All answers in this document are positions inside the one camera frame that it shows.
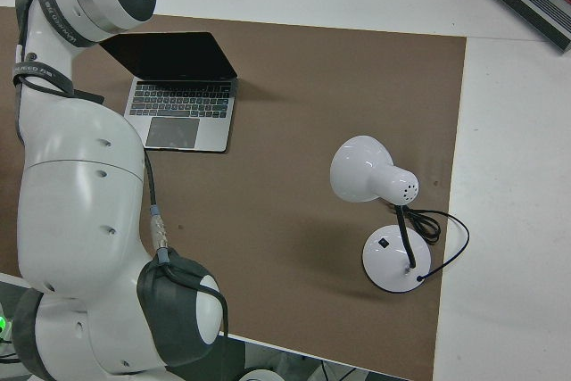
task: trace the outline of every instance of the laptop screen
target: laptop screen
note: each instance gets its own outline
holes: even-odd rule
[[[134,76],[146,80],[224,80],[236,72],[208,32],[123,33],[101,43]]]

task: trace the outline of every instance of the laptop touchpad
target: laptop touchpad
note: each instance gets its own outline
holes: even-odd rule
[[[200,120],[195,118],[162,118],[151,120],[146,146],[173,149],[192,149]]]

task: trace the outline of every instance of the brown tabletop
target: brown tabletop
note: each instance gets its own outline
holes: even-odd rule
[[[0,272],[18,275],[14,10],[0,8],[0,22]],[[396,219],[383,203],[337,198],[329,165],[348,138],[373,136],[417,175],[412,207],[446,211],[466,39],[165,16],[137,29],[158,30],[210,31],[240,78],[226,153],[150,154],[170,243],[215,275],[231,333],[431,379],[440,277],[408,294],[368,280],[363,244]],[[104,95],[117,112],[130,80],[100,47],[76,60],[76,88]],[[145,193],[141,236],[149,249],[147,206]],[[431,247],[433,267],[443,248],[444,237]]]

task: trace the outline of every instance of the silver laptop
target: silver laptop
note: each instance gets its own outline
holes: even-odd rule
[[[211,33],[126,33],[101,45],[134,75],[125,118],[145,148],[226,151],[238,80]]]

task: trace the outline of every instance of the white robotic arm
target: white robotic arm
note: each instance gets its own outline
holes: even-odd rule
[[[146,253],[141,141],[71,82],[76,55],[148,20],[155,0],[16,3],[18,257],[33,287],[13,323],[16,351],[44,380],[177,379],[164,367],[210,350],[224,298],[196,262]]]

